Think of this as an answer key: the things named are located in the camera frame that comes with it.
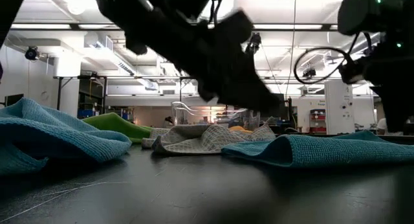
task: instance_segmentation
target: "desk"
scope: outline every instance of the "desk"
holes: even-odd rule
[[[414,222],[412,165],[286,170],[133,148],[101,166],[1,178],[0,194],[0,223]]]

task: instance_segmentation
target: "pipe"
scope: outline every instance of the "pipe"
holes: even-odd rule
[[[72,21],[76,23],[80,22],[71,13],[67,12],[62,7],[60,7],[54,0],[47,0],[47,1],[50,2],[53,6],[55,6],[58,10],[60,10],[63,14],[65,14],[68,18],[70,18]]]

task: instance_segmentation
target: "ventilation duct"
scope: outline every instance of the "ventilation duct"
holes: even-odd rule
[[[88,32],[85,35],[85,45],[87,47],[92,47],[97,50],[105,50],[108,52],[109,60],[111,60],[119,69],[127,72],[130,76],[144,76],[144,74],[137,73],[132,65],[122,59],[122,57],[116,52],[114,52],[113,42],[109,37],[106,36],[104,38],[101,38],[95,32]],[[142,78],[137,79],[137,81],[141,83],[147,91],[158,91],[159,89],[156,82]]]
[[[175,90],[162,90],[163,95],[175,95]]]

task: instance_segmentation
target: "cable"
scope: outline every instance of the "cable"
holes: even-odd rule
[[[299,133],[299,131],[297,129],[294,129],[294,128],[291,128],[291,127],[286,128],[285,131],[288,130],[288,129],[293,130],[295,133]]]
[[[363,34],[365,36],[365,39],[367,40],[369,52],[372,52],[373,51],[373,42],[371,41],[371,37],[369,36],[368,32],[364,32]]]
[[[30,60],[27,63],[27,96],[30,98]]]
[[[279,93],[281,94],[281,93],[282,93],[282,91],[280,90],[280,87],[279,87],[278,81],[276,80],[276,77],[274,76],[273,70],[272,70],[272,68],[271,68],[271,66],[270,66],[270,63],[269,63],[269,60],[267,59],[266,52],[265,52],[265,47],[263,46],[263,44],[261,44],[261,48],[263,49],[263,54],[265,55],[267,65],[269,66],[269,70],[270,70],[270,72],[272,73],[272,76],[273,76],[274,82],[276,83],[276,85],[277,85],[277,87],[278,87],[278,90],[279,90]]]
[[[323,81],[323,80],[326,80],[327,78],[329,78],[333,73],[335,73],[335,71],[336,70],[338,70],[339,69],[339,67],[342,65],[342,63],[346,60],[347,61],[347,63],[353,63],[353,60],[352,60],[352,58],[351,58],[351,52],[352,52],[352,49],[354,48],[354,45],[355,45],[355,43],[356,43],[356,41],[357,41],[357,39],[358,39],[358,36],[360,35],[360,33],[357,33],[356,35],[355,35],[355,38],[354,38],[354,40],[353,40],[353,42],[351,43],[351,46],[349,47],[349,50],[348,50],[348,52],[345,52],[344,50],[342,50],[342,49],[337,49],[337,48],[334,48],[334,47],[328,47],[328,46],[326,46],[326,47],[315,47],[315,48],[313,48],[313,49],[309,49],[309,50],[306,50],[306,52],[304,52],[302,55],[300,55],[299,56],[299,58],[296,60],[296,63],[295,63],[295,66],[293,67],[293,74],[294,74],[294,76],[295,76],[295,78],[297,79],[297,81],[298,82],[300,82],[300,83],[302,83],[302,84],[307,84],[307,85],[310,85],[310,84],[315,84],[315,83],[318,83],[318,82],[320,82],[320,81]],[[343,60],[342,60],[342,62],[341,63],[339,63],[338,64],[338,66],[336,66],[336,68],[332,71],[332,72],[330,72],[327,76],[324,76],[323,78],[321,78],[321,79],[319,79],[319,80],[317,80],[317,81],[315,81],[315,82],[306,82],[306,81],[303,81],[299,76],[298,76],[298,65],[299,65],[299,62],[302,60],[302,58],[303,57],[305,57],[308,53],[310,53],[310,52],[313,52],[313,51],[316,51],[316,50],[333,50],[333,51],[335,51],[335,52],[339,52],[340,54],[342,54],[343,55]]]
[[[292,119],[293,119],[293,123],[295,123],[295,129],[297,130],[298,125],[296,124],[296,120],[295,120],[295,117],[293,116],[293,114],[292,114]]]
[[[286,93],[285,93],[285,98],[287,98],[287,91],[289,88],[289,82],[290,82],[290,76],[292,75],[292,64],[293,64],[293,47],[295,46],[295,29],[296,29],[296,2],[297,0],[295,0],[294,2],[294,9],[293,9],[293,35],[292,35],[292,51],[290,52],[290,66],[289,66],[289,77],[287,78],[287,85],[286,85]]]
[[[91,94],[92,94],[92,80],[89,80],[89,100],[91,100]]]
[[[213,19],[214,19],[214,26],[217,26],[217,24],[218,24],[217,15],[218,15],[218,13],[219,13],[219,8],[220,8],[220,6],[221,6],[221,1],[222,1],[222,0],[219,0],[219,2],[218,2],[218,4],[217,4],[217,7],[215,8],[215,11],[214,11],[214,16],[213,16]]]
[[[378,120],[375,121],[374,91],[372,91],[371,89],[369,89],[369,99],[371,101],[370,103],[371,103],[372,108],[373,108],[373,121],[374,121],[374,124],[376,124],[378,122]]]
[[[214,1],[212,0],[212,5],[210,7],[210,19],[208,20],[208,23],[211,23],[213,21],[214,18]]]

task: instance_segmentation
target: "teal microfiber cloth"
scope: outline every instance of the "teal microfiber cloth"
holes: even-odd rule
[[[105,162],[130,146],[121,133],[98,130],[31,99],[0,109],[0,175],[39,171],[49,158]]]
[[[222,153],[291,168],[414,161],[414,147],[382,140],[370,131],[337,137],[282,135],[273,141],[229,144]]]

